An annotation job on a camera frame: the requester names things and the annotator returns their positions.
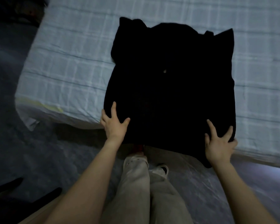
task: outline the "forearm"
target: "forearm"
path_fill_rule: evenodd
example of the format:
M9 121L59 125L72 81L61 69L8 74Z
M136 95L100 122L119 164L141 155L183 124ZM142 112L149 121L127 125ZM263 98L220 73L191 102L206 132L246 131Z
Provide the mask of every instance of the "forearm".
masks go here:
M79 180L49 216L51 223L98 223L120 143L107 140Z
M230 164L214 166L236 224L276 224L276 220L256 198Z

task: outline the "bed sheet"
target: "bed sheet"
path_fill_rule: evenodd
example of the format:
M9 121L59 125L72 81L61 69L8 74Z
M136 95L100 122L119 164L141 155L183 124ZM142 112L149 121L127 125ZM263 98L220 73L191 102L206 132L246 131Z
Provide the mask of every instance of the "bed sheet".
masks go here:
M28 128L44 119L100 127L121 16L233 28L236 152L280 166L280 0L50 0L15 94Z

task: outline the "fabric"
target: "fabric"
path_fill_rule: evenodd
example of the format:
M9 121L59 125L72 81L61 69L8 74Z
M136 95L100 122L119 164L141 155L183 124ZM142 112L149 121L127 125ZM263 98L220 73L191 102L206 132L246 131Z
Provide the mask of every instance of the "fabric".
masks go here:
M15 94L30 130L47 119L100 127L121 16L201 34L233 28L236 153L280 166L280 0L50 0Z
M117 193L104 210L100 223L193 223L183 199L165 177L161 168L148 170L146 156L128 156Z
M232 141L236 130L233 46L232 29L201 35L184 24L149 28L139 19L121 17L104 109L111 117L116 101L119 120L131 118L124 143L191 155L210 167L206 120L213 122L219 137L233 126ZM167 121L168 116L178 119Z

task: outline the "white bedsheet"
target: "white bedsheet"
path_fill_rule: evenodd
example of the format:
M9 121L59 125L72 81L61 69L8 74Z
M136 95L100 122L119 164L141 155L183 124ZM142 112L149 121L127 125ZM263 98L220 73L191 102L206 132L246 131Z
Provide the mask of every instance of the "white bedsheet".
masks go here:
M100 128L121 16L233 28L237 153L280 166L280 0L51 0L15 94L30 130L44 119Z

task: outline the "hand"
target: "hand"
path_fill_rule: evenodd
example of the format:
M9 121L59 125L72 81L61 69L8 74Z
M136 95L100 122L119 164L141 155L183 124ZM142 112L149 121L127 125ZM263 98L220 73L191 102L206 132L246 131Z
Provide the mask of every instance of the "hand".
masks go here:
M102 109L100 123L105 128L107 139L115 141L120 145L124 139L125 133L127 132L127 126L130 120L130 118L126 118L126 120L123 123L120 123L116 114L116 102L114 101L111 107L111 118L109 118L106 115L105 110Z
M205 134L205 155L210 164L215 167L220 164L230 163L230 157L237 146L237 140L228 142L232 136L233 127L230 126L227 133L219 138L213 123L208 119L212 140L208 134Z

